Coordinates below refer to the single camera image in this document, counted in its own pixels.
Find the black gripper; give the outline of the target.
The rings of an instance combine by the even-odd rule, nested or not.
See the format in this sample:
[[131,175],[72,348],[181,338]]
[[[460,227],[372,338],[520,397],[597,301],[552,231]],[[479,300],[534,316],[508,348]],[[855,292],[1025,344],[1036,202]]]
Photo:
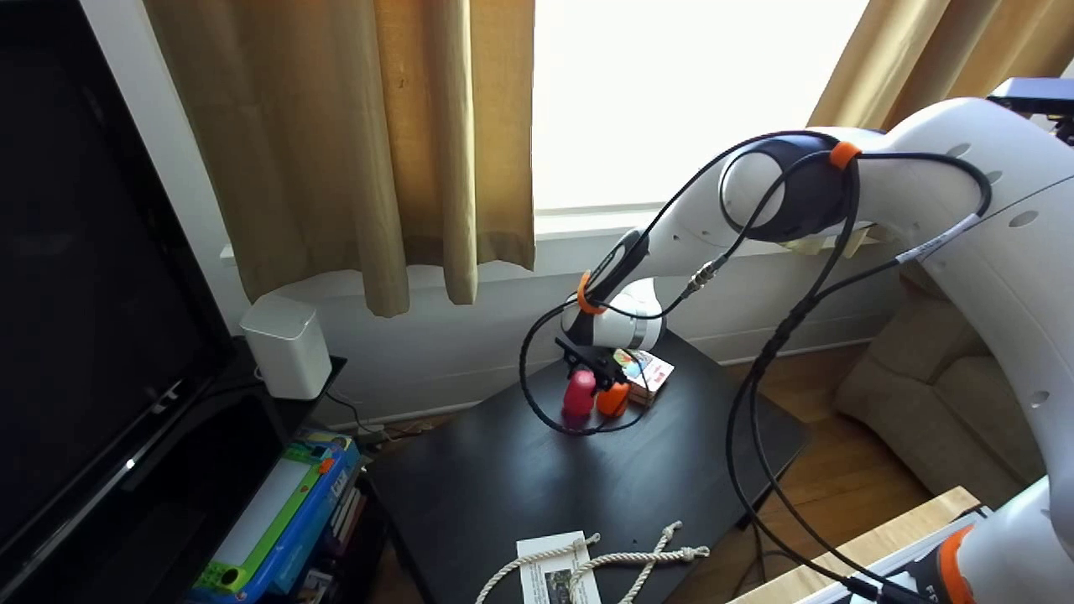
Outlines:
[[591,371],[601,391],[610,391],[615,383],[624,381],[620,366],[610,356],[605,356],[601,348],[579,345],[568,336],[558,336],[558,345],[565,354],[565,362],[572,371]]

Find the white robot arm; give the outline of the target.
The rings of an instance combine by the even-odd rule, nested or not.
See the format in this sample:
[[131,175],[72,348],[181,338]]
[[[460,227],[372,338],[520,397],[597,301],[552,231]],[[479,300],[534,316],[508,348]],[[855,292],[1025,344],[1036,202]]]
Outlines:
[[1032,425],[1044,478],[940,540],[909,573],[933,604],[1074,597],[1074,147],[1016,108],[953,99],[892,130],[808,127],[738,142],[580,277],[565,309],[579,345],[649,348],[673,311],[620,292],[680,277],[701,290],[741,241],[875,226],[983,336]]

